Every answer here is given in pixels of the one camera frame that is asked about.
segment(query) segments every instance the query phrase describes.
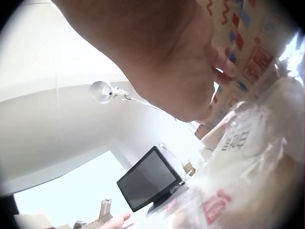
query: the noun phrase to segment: computer monitor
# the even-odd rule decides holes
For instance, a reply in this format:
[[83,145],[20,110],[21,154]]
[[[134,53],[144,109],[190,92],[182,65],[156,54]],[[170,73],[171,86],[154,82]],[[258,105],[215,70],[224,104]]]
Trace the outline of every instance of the computer monitor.
[[117,185],[133,212],[154,202],[154,207],[170,197],[170,190],[181,182],[156,146],[152,147]]

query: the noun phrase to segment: red pattern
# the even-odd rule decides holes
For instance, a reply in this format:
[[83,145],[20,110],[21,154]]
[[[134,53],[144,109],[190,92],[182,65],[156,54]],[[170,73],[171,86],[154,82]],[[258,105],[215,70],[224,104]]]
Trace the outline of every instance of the red pattern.
[[236,33],[235,43],[237,44],[239,50],[241,50],[242,46],[244,45],[244,40],[243,40],[242,36],[239,34],[239,32]]
[[224,21],[221,23],[222,25],[224,25],[228,22],[228,18],[226,16],[226,13],[229,12],[229,7],[227,5],[227,1],[229,1],[229,0],[224,0],[225,10],[222,12],[222,15],[224,16]]
[[259,37],[256,37],[256,38],[254,39],[254,41],[255,41],[255,43],[257,43],[257,44],[259,45],[260,42],[261,42],[261,39],[260,39]]
[[256,2],[256,0],[248,0],[248,2],[249,2],[249,4],[250,4],[250,6],[252,6],[252,8],[255,7],[255,2]]
[[216,95],[214,95],[213,101],[214,101],[215,104],[217,103],[217,96]]
[[243,76],[251,83],[255,83],[266,70],[273,56],[260,46],[255,46],[243,70]]
[[233,24],[236,26],[236,28],[238,27],[238,24],[239,24],[239,17],[236,15],[236,13],[233,13],[233,16],[232,16],[232,22]]
[[226,201],[231,202],[232,197],[223,189],[219,189],[216,195],[211,196],[202,204],[202,211],[208,225],[211,225],[225,210]]
[[209,0],[209,3],[206,5],[206,8],[209,11],[210,16],[212,16],[212,14],[213,14],[211,9],[210,9],[211,5],[213,5],[213,2],[212,2],[212,0]]
[[229,50],[228,47],[226,47],[226,50],[224,51],[224,53],[225,53],[226,57],[229,57],[229,55],[230,55],[230,50]]

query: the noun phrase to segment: white wall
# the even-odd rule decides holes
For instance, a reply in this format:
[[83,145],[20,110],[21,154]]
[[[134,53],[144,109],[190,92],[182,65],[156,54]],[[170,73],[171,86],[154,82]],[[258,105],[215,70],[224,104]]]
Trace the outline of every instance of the white wall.
[[[180,161],[200,144],[170,115],[132,101],[94,102],[88,84],[127,79],[70,27],[54,4],[16,10],[0,36],[0,76],[5,194],[61,176],[105,149],[129,169],[160,142]],[[113,86],[137,97],[129,82]]]
[[[129,82],[112,85],[138,97]],[[198,149],[200,141],[172,116],[134,101],[99,104],[88,88],[47,90],[0,102],[0,160],[6,193],[61,176],[96,157],[101,149],[111,150],[126,170],[160,142],[183,162]]]

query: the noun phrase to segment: human skin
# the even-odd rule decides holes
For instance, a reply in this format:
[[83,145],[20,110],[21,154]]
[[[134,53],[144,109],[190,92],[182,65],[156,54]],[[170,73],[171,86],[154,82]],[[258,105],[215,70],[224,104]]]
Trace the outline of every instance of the human skin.
[[111,220],[100,226],[98,229],[122,229],[124,221],[130,218],[130,214],[125,212],[113,217]]
[[227,84],[227,76],[235,74],[235,66],[212,45],[213,23],[194,0],[54,3],[141,97],[182,121],[203,123],[211,112],[213,81]]

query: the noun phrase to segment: blue diamond pattern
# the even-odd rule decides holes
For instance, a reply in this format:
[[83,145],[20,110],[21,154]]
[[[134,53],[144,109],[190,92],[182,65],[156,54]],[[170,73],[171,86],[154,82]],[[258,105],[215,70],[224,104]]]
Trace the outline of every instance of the blue diamond pattern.
[[220,92],[222,92],[222,88],[221,88],[221,86],[219,85],[219,87],[218,87],[218,89],[217,89],[217,91],[220,93]]
[[237,87],[239,89],[241,89],[242,91],[245,91],[245,92],[248,91],[247,87],[242,82],[240,82],[240,81],[238,82]]
[[237,5],[239,5],[240,8],[242,8],[244,0],[236,0],[236,3],[237,3]]
[[246,28],[249,28],[251,19],[250,19],[249,15],[247,14],[247,12],[245,11],[245,8],[242,8],[242,11],[240,13],[240,19],[245,24]]
[[233,51],[231,51],[230,54],[229,54],[229,60],[230,60],[231,62],[233,62],[233,63],[236,62],[236,56],[235,56],[235,54],[234,54]]
[[230,31],[230,41],[233,43],[235,40],[235,34],[233,33],[233,31]]

